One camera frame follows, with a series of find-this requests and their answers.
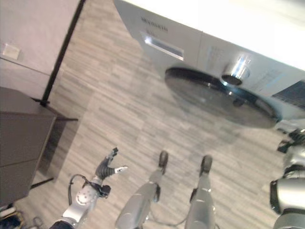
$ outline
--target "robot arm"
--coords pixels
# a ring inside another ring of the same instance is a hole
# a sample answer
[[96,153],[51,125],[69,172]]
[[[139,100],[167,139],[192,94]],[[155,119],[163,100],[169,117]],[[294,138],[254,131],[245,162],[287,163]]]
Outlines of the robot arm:
[[62,217],[50,229],[76,229],[86,219],[87,214],[94,209],[96,201],[99,197],[107,198],[110,193],[108,185],[102,186],[102,182],[106,177],[119,173],[127,169],[126,166],[119,168],[110,168],[108,165],[117,155],[118,149],[112,152],[100,163],[95,171],[95,176],[91,181],[86,180],[83,188],[77,193],[75,201],[63,213]]
[[305,133],[294,131],[291,141],[278,150],[285,153],[283,176],[270,183],[270,204],[280,214],[274,229],[305,229]]

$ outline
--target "dark gray furniture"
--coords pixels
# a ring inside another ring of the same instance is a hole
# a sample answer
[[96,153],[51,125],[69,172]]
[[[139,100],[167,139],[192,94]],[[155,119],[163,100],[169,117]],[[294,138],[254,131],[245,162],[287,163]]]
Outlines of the dark gray furniture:
[[56,115],[0,87],[0,207],[26,197]]

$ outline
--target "light switch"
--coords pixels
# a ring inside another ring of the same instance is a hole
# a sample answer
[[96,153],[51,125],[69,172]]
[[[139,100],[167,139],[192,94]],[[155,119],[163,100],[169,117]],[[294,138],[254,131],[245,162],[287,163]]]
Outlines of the light switch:
[[19,53],[20,53],[19,48],[15,47],[13,45],[10,45],[10,44],[5,44],[2,55],[6,56],[6,57],[10,57],[14,60],[17,60]]

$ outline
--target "white countertop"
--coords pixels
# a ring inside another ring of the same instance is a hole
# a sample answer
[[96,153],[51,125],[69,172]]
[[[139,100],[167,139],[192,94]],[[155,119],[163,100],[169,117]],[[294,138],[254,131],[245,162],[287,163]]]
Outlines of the white countertop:
[[126,1],[305,70],[305,1],[303,0]]

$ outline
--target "wooden floor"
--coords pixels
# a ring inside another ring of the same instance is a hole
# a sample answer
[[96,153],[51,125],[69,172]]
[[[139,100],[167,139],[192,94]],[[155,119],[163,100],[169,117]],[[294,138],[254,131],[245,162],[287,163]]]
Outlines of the wooden floor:
[[[283,156],[275,151],[282,134],[230,123],[174,96],[111,0],[87,0],[50,101],[80,120],[68,124],[53,157],[48,172],[59,174],[56,181],[16,203],[27,218],[39,216],[48,228],[68,206],[71,175],[90,177],[118,146],[113,166],[129,170],[105,181],[111,194],[98,201],[82,228],[114,228],[128,198],[156,168],[162,149],[170,154],[169,165],[160,202],[152,205],[160,221],[175,223],[186,216],[201,159],[210,154],[220,228],[272,228],[277,215],[269,206],[269,182],[282,174]],[[43,177],[38,172],[35,181]],[[73,192],[80,187],[76,182]],[[147,222],[144,228],[167,227]]]

